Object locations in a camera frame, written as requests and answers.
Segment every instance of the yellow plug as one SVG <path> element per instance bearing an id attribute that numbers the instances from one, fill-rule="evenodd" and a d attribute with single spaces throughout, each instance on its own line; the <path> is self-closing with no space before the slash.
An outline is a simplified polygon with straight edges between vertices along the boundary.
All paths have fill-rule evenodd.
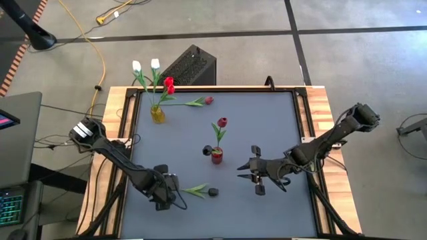
<path id="1" fill-rule="evenodd" d="M 105 21 L 105 17 L 97 17 L 96 18 L 96 23 L 98 23 L 98 25 L 104 24 L 104 21 Z"/>

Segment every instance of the wooden table frame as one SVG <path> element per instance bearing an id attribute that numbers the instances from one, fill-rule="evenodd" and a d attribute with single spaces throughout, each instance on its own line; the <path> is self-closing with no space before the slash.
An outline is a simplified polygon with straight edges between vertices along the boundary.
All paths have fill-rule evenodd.
<path id="1" fill-rule="evenodd" d="M 272 91 L 270 86 L 177 86 L 177 91 L 238 91 L 244 89 L 245 91 Z M 297 111 L 297 120 L 300 127 L 300 135 L 302 137 L 315 137 L 321 135 L 334 126 L 334 120 L 330 111 L 328 97 L 324 87 L 319 86 L 276 86 L 278 91 L 291 91 L 295 102 Z M 106 135 L 109 139 L 122 138 L 126 141 L 131 137 L 134 127 L 131 122 L 132 119 L 137 117 L 136 111 L 139 103 L 140 94 L 138 91 L 143 91 L 142 87 L 112 87 L 109 92 L 105 112 L 103 116 L 103 124 L 106 128 Z M 344 164 L 340 150 L 332 150 L 330 156 L 339 160 Z M 95 154 L 93 165 L 91 168 L 91 183 L 97 183 L 97 192 L 95 191 L 95 184 L 90 184 L 86 189 L 83 207 L 81 209 L 79 225 L 81 229 L 78 233 L 84 232 L 92 219 L 92 211 L 95 216 L 101 211 L 105 205 L 106 199 L 111 195 L 112 191 L 123 180 L 120 170 L 117 170 L 110 161 L 104 162 L 104 157 Z M 360 224 L 354 206 L 353 196 L 348 182 L 347 173 L 336 163 L 326 161 L 323 171 L 317 174 L 316 181 L 319 183 L 323 192 L 327 192 L 330 203 L 334 206 L 335 210 L 340 214 L 341 218 L 356 232 L 361 232 Z M 108 219 L 103 222 L 101 227 L 97 230 L 96 235 L 119 235 L 120 221 L 125 194 L 122 194 L 113 204 Z M 315 216 L 316 229 L 318 233 L 334 233 L 338 232 L 331 222 L 330 217 L 326 214 L 323 205 L 314 201 L 315 197 L 312 195 L 312 202 L 314 209 L 318 212 Z"/>

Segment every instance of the gray floor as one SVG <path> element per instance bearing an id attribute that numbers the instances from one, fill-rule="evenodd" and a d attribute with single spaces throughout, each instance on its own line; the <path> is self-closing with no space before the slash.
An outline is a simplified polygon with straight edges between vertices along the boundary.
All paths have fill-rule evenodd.
<path id="1" fill-rule="evenodd" d="M 96 26 L 97 14 L 115 4 L 64 2 L 86 31 Z M 425 1 L 299 0 L 292 1 L 292 7 L 298 29 L 427 25 Z M 60 39 L 79 35 L 56 0 L 48 2 L 40 23 Z M 282 0 L 153 0 L 133 6 L 90 36 L 289 29 Z M 381 126 L 348 137 L 343 150 L 362 229 L 369 236 L 425 239 L 427 235 L 427 161 L 406 154 L 395 132 L 407 116 L 427 112 L 426 39 L 425 31 L 301 36 L 312 83 L 326 86 L 335 117 L 356 102 L 370 104 L 382 116 Z M 218 58 L 219 85 L 259 85 L 267 75 L 279 85 L 304 84 L 291 35 L 104 42 L 97 43 L 107 65 L 105 91 L 98 103 L 106 101 L 109 87 L 131 83 L 133 60 L 147 69 L 151 58 L 159 58 L 165 69 L 191 44 Z M 86 111 L 101 70 L 99 58 L 86 43 L 26 53 L 8 95 L 41 91 L 45 104 Z M 102 107 L 95 110 L 102 112 Z M 67 133 L 80 119 L 73 113 L 42 109 L 37 136 Z M 411 152 L 427 157 L 427 143 L 419 134 L 403 142 Z M 75 149 L 64 147 L 36 151 L 33 161 L 58 169 L 78 157 Z M 84 169 L 79 167 L 72 169 L 76 175 Z M 56 194 L 46 193 L 46 199 Z M 80 200 L 81 196 L 73 204 L 64 200 L 63 206 L 71 210 Z M 60 212 L 51 218 L 63 216 Z M 43 239 L 70 236 L 73 224 L 49 225 Z"/>

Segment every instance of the red tulip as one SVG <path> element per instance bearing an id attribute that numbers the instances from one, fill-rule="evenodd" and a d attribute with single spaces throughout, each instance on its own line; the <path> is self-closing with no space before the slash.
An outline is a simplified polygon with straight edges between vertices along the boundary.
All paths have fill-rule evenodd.
<path id="1" fill-rule="evenodd" d="M 226 117 L 220 118 L 217 124 L 218 124 L 218 127 L 225 127 L 227 125 L 227 118 Z"/>
<path id="2" fill-rule="evenodd" d="M 214 101 L 214 97 L 206 97 L 205 103 L 206 105 L 211 105 L 211 103 Z"/>
<path id="3" fill-rule="evenodd" d="M 170 85 L 169 87 L 167 87 L 167 94 L 172 95 L 173 93 L 175 93 L 175 87 L 173 87 L 173 85 Z"/>
<path id="4" fill-rule="evenodd" d="M 165 86 L 170 87 L 173 85 L 173 77 L 166 77 L 165 79 Z"/>

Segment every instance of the black floor line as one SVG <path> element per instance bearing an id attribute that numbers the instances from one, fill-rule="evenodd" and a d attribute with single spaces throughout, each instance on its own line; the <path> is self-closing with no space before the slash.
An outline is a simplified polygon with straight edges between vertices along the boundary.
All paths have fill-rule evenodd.
<path id="1" fill-rule="evenodd" d="M 347 29 L 307 29 L 299 30 L 300 35 L 314 34 L 335 34 L 335 33 L 384 33 L 384 32 L 399 32 L 399 31 L 425 31 L 427 26 L 408 26 L 408 27 L 363 27 L 363 28 L 347 28 Z"/>
<path id="2" fill-rule="evenodd" d="M 310 74 L 308 73 L 306 58 L 304 57 L 304 51 L 302 50 L 302 45 L 300 41 L 300 36 L 298 35 L 298 28 L 296 27 L 296 21 L 294 12 L 292 11 L 291 1 L 284 0 L 286 5 L 286 11 L 288 12 L 289 24 L 291 25 L 292 37 L 294 38 L 296 55 L 298 57 L 298 62 L 300 62 L 302 78 L 306 85 L 311 85 L 312 81 L 310 80 Z"/>
<path id="3" fill-rule="evenodd" d="M 163 35 L 136 35 L 123 37 L 102 37 L 90 39 L 92 42 L 106 41 L 141 41 L 141 40 L 164 40 L 164 39 L 192 39 L 207 37 L 255 37 L 255 36 L 278 36 L 291 35 L 290 30 L 266 30 L 266 31 L 233 31 L 233 32 L 213 32 L 213 33 L 179 33 Z M 58 43 L 66 43 L 73 39 L 58 39 Z M 85 39 L 77 39 L 75 43 L 82 43 Z"/>

